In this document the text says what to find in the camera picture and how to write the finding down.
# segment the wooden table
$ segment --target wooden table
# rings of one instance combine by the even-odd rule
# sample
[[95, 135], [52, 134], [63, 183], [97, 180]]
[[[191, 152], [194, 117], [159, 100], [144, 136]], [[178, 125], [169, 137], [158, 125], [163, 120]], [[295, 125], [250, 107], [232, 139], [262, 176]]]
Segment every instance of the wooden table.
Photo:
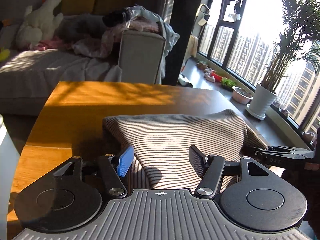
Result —
[[22, 230], [13, 209], [14, 199], [22, 189], [71, 156], [81, 155], [86, 160], [103, 154], [103, 117], [136, 114], [204, 116], [225, 109], [235, 111], [254, 129], [215, 90], [129, 83], [59, 82], [21, 153], [10, 195], [8, 239]]

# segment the screw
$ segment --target screw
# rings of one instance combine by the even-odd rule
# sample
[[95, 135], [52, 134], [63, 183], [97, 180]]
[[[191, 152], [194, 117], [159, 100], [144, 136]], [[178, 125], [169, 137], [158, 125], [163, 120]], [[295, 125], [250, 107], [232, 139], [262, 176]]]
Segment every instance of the screw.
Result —
[[124, 194], [124, 190], [122, 188], [114, 187], [109, 190], [109, 194], [113, 196], [121, 196]]
[[209, 196], [213, 193], [212, 189], [207, 188], [207, 187], [202, 187], [200, 189], [197, 190], [198, 194], [202, 195], [202, 196]]

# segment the windowsill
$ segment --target windowsill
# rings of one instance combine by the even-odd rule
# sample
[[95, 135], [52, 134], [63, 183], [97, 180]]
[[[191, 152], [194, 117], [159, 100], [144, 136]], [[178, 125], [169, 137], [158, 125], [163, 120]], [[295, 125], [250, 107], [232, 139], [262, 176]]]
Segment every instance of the windowsill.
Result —
[[[237, 81], [237, 86], [244, 88], [246, 90], [252, 91], [251, 88], [248, 88], [245, 86], [241, 81], [237, 80], [234, 76], [232, 76], [230, 73], [223, 70], [221, 67], [216, 65], [215, 63], [209, 61], [199, 53], [197, 54], [197, 59], [202, 60], [208, 63], [209, 67], [212, 69], [216, 69], [219, 72], [223, 72], [226, 77]], [[245, 115], [247, 119], [256, 127], [257, 130], [259, 130], [262, 134], [262, 136], [270, 143], [270, 145], [286, 145], [291, 147], [300, 147], [308, 149], [308, 145], [301, 139], [301, 137], [290, 127], [290, 125], [287, 123], [286, 120], [284, 120], [279, 113], [277, 113], [272, 107], [269, 107], [266, 112], [266, 119], [264, 121], [260, 121], [254, 117], [252, 117], [246, 110], [245, 105], [241, 105], [231, 99], [232, 92], [226, 91], [221, 88], [219, 84], [211, 83], [209, 81], [206, 81], [203, 78], [203, 73], [198, 70], [195, 66], [196, 60], [195, 59], [189, 59], [188, 64], [186, 65], [186, 68], [184, 70], [184, 74], [186, 77], [192, 82], [195, 88], [203, 88], [203, 89], [215, 89], [218, 90], [220, 93], [222, 93], [227, 99], [230, 100], [230, 102], [237, 107], [237, 109]], [[195, 70], [190, 70], [190, 65], [193, 65]], [[200, 76], [200, 79], [198, 81], [193, 81], [191, 75], [191, 72], [195, 73], [197, 71], [197, 76]]]

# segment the gray ribbed plate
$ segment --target gray ribbed plate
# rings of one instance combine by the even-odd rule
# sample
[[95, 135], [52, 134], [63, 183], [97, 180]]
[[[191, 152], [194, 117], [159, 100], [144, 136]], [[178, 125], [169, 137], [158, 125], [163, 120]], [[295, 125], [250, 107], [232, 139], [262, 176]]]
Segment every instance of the gray ribbed plate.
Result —
[[82, 228], [57, 234], [24, 229], [15, 240], [107, 239], [282, 239], [307, 240], [296, 228], [262, 234], [240, 228], [211, 200], [199, 199], [187, 189], [135, 189], [131, 196], [112, 200], [102, 214]]

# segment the striped fabric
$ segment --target striped fabric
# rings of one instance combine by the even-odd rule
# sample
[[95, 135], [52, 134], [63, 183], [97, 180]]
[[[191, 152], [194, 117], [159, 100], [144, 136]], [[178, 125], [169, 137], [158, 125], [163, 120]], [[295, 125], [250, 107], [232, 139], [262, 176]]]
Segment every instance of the striped fabric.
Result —
[[[217, 154], [227, 161], [239, 161], [243, 145], [267, 146], [232, 110], [224, 110], [210, 119], [180, 114], [112, 116], [103, 119], [108, 152], [116, 152], [116, 139], [122, 149], [134, 148], [129, 191], [132, 188], [190, 188], [193, 192], [200, 178], [188, 159], [191, 145], [203, 153]], [[236, 182], [225, 176], [221, 190]]]

